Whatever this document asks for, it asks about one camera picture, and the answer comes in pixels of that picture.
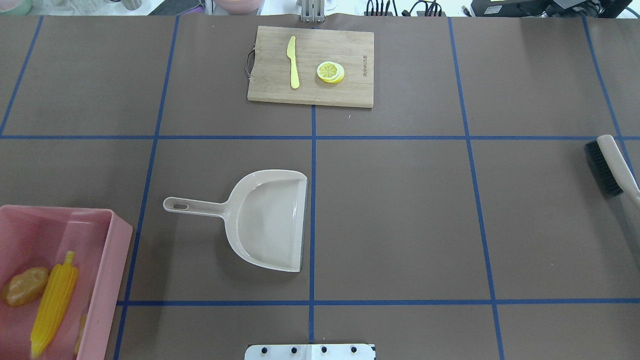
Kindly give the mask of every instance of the knife handle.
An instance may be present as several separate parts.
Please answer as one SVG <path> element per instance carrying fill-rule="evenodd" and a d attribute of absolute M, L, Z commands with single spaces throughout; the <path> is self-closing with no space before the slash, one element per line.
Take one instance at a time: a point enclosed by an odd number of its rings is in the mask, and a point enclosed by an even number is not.
<path fill-rule="evenodd" d="M 298 79 L 298 67 L 296 60 L 291 59 L 291 87 L 297 89 L 300 87 L 300 79 Z"/>

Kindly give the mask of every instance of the blue tape line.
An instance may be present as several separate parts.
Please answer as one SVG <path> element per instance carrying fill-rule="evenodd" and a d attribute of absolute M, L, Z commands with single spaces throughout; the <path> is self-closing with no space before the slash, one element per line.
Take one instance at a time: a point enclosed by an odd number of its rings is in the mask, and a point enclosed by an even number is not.
<path fill-rule="evenodd" d="M 306 300 L 130 300 L 128 306 L 308 306 Z"/>
<path fill-rule="evenodd" d="M 31 53 L 33 52 L 33 48 L 36 46 L 36 40 L 38 39 L 38 35 L 40 34 L 40 28 L 42 27 L 43 20 L 44 20 L 44 16 L 41 15 L 40 18 L 38 19 L 38 26 L 36 26 L 36 31 L 33 33 L 33 38 L 31 39 L 31 45 L 29 45 L 29 50 L 27 51 L 27 55 L 24 57 L 24 62 L 22 63 L 20 74 L 18 74 L 18 80 L 16 80 L 15 82 L 15 86 L 13 87 L 13 92 L 11 93 L 11 98 L 9 99 L 9 103 L 6 106 L 6 111 L 4 112 L 2 124 L 0 124 L 0 135 L 2 135 L 2 133 L 4 132 L 4 127 L 6 126 L 6 122 L 9 120 L 9 114 L 11 113 L 11 108 L 13 107 L 15 96 L 18 94 L 18 89 L 20 88 L 20 83 L 22 82 L 24 71 L 27 69 L 27 64 L 29 63 L 29 59 L 31 58 Z"/>
<path fill-rule="evenodd" d="M 160 135 L 161 140 L 311 140 L 311 136 L 270 135 Z"/>
<path fill-rule="evenodd" d="M 465 136 L 467 137 L 467 153 L 469 156 L 469 167 L 471 169 L 471 180 L 474 185 L 474 195 L 476 197 L 476 210 L 478 214 L 478 224 L 480 226 L 480 236 L 482 238 L 482 247 L 484 252 L 484 265 L 486 267 L 486 277 L 489 283 L 489 294 L 491 300 L 495 300 L 495 288 L 493 287 L 493 274 L 491 270 L 491 260 L 489 258 L 489 246 L 486 242 L 486 233 L 484 231 L 484 217 L 482 213 L 482 204 L 480 201 L 480 191 L 478 190 L 477 176 L 476 176 L 476 164 L 474 163 L 474 154 L 471 147 L 471 139 L 469 138 L 469 125 L 467 122 L 467 107 L 465 106 L 465 96 L 462 91 L 462 80 L 460 77 L 460 66 L 458 65 L 458 53 L 456 51 L 456 40 L 453 33 L 453 23 L 451 18 L 447 18 L 449 23 L 449 36 L 451 38 L 451 51 L 453 55 L 453 65 L 456 71 L 456 82 L 458 84 L 458 96 L 460 97 L 460 111 L 462 113 L 462 122 L 465 126 Z M 504 350 L 502 346 L 502 333 L 500 332 L 500 320 L 498 317 L 498 309 L 495 305 L 493 308 L 493 324 L 495 326 L 495 337 L 498 344 L 498 354 L 500 360 L 504 360 Z"/>
<path fill-rule="evenodd" d="M 523 136 L 523 135 L 470 135 L 471 140 L 579 140 L 592 141 L 597 136 Z"/>
<path fill-rule="evenodd" d="M 175 23 L 173 25 L 173 35 L 171 39 L 171 47 L 169 50 L 169 59 L 166 64 L 166 72 L 164 74 L 164 85 L 162 89 L 162 95 L 160 98 L 160 106 L 158 107 L 158 117 L 156 122 L 156 133 L 154 136 L 154 143 L 151 146 L 151 155 L 149 156 L 149 166 L 147 168 L 147 179 L 145 180 L 145 189 L 142 194 L 142 203 L 140 205 L 140 215 L 138 217 L 138 226 L 136 229 L 136 237 L 133 243 L 133 250 L 131 252 L 131 264 L 129 265 L 129 275 L 127 276 L 127 287 L 124 295 L 124 304 L 122 306 L 122 314 L 120 316 L 120 325 L 118 326 L 118 337 L 116 339 L 116 346 L 113 355 L 114 360 L 118 360 L 120 357 L 120 347 L 122 346 L 122 335 L 124 333 L 124 325 L 127 319 L 127 310 L 129 303 L 129 296 L 131 295 L 131 283 L 133 280 L 134 269 L 136 268 L 136 258 L 138 257 L 138 247 L 140 246 L 140 234 L 142 233 L 142 224 L 145 219 L 145 210 L 147 208 L 147 197 L 149 195 L 149 186 L 151 184 L 151 175 L 154 169 L 154 162 L 156 159 L 156 149 L 158 143 L 158 135 L 160 134 L 160 125 L 162 123 L 162 115 L 164 111 L 164 98 L 166 97 L 166 89 L 169 85 L 169 75 L 171 74 L 171 64 L 173 60 L 173 50 L 175 49 L 175 39 L 178 34 L 178 25 L 180 23 L 180 16 L 175 17 Z"/>
<path fill-rule="evenodd" d="M 595 298 L 595 299 L 497 299 L 497 305 L 537 304 L 640 304 L 640 298 Z"/>
<path fill-rule="evenodd" d="M 574 299 L 442 299 L 442 300 L 314 300 L 314 306 L 487 306 L 640 304 L 640 298 Z M 117 306 L 124 306 L 118 300 Z M 306 300 L 130 300 L 127 306 L 309 306 Z"/>
<path fill-rule="evenodd" d="M 320 135 L 316 137 L 318 140 L 465 140 L 466 136 L 460 135 Z"/>
<path fill-rule="evenodd" d="M 634 168 L 631 165 L 631 158 L 629 158 L 629 153 L 627 152 L 627 146 L 625 145 L 624 138 L 622 137 L 622 131 L 620 131 L 620 125 L 618 124 L 616 113 L 615 111 L 613 111 L 613 105 L 611 104 L 611 99 L 609 98 L 609 92 L 607 91 L 607 86 L 605 85 L 604 79 L 602 78 L 602 73 L 600 72 L 600 66 L 598 65 L 598 59 L 596 58 L 596 52 L 593 49 L 593 43 L 591 41 L 591 33 L 589 32 L 587 18 L 584 15 L 582 16 L 582 26 L 584 27 L 584 34 L 587 36 L 587 43 L 589 44 L 589 51 L 591 52 L 591 59 L 593 60 L 593 66 L 595 67 L 596 75 L 598 76 L 598 81 L 600 82 L 600 87 L 602 88 L 604 99 L 607 102 L 607 108 L 609 109 L 609 114 L 611 114 L 611 120 L 613 121 L 613 126 L 616 128 L 616 133 L 618 134 L 618 139 L 620 140 L 620 147 L 622 148 L 622 153 L 625 156 L 627 165 L 629 166 L 629 170 L 631 170 L 631 173 L 635 175 L 636 172 L 634 172 Z"/>
<path fill-rule="evenodd" d="M 311 236 L 309 239 L 309 343 L 314 342 L 316 301 L 316 106 L 311 106 Z"/>
<path fill-rule="evenodd" d="M 317 306 L 491 305 L 491 300 L 316 300 Z"/>
<path fill-rule="evenodd" d="M 1 135 L 6 140 L 578 140 L 592 141 L 597 136 L 537 135 Z M 640 136 L 614 136 L 617 140 L 640 140 Z"/>
<path fill-rule="evenodd" d="M 3 135 L 6 140 L 153 140 L 153 135 Z"/>

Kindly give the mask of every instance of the wooden cutting board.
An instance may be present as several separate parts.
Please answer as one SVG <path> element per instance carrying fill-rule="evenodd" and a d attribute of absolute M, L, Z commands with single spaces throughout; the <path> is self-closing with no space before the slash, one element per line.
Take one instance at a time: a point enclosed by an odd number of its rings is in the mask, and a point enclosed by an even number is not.
<path fill-rule="evenodd" d="M 289 39 L 296 37 L 300 87 L 291 88 Z M 251 101 L 373 107 L 373 33 L 259 26 L 247 98 Z M 344 67 L 344 79 L 328 84 L 316 75 L 323 61 Z"/>

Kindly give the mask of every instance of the brush handle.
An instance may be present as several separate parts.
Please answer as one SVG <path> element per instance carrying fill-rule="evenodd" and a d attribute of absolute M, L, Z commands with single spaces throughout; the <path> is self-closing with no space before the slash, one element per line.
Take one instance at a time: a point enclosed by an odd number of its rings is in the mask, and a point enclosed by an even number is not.
<path fill-rule="evenodd" d="M 604 159 L 607 160 L 607 166 L 616 179 L 616 183 L 640 210 L 640 190 L 625 158 L 616 145 L 615 139 L 611 135 L 598 136 L 598 146 Z"/>

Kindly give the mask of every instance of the cutting board handle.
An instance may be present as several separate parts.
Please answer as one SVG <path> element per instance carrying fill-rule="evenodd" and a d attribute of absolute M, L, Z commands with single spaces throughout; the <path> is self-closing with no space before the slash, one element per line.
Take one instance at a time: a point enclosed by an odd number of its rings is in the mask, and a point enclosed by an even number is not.
<path fill-rule="evenodd" d="M 249 51 L 246 55 L 246 62 L 244 63 L 244 71 L 246 71 L 246 76 L 251 79 L 251 72 L 249 71 L 249 59 L 251 58 L 251 54 L 253 54 L 253 64 L 251 64 L 251 69 L 253 70 L 253 66 L 255 65 L 255 44 L 253 45 L 253 49 Z"/>

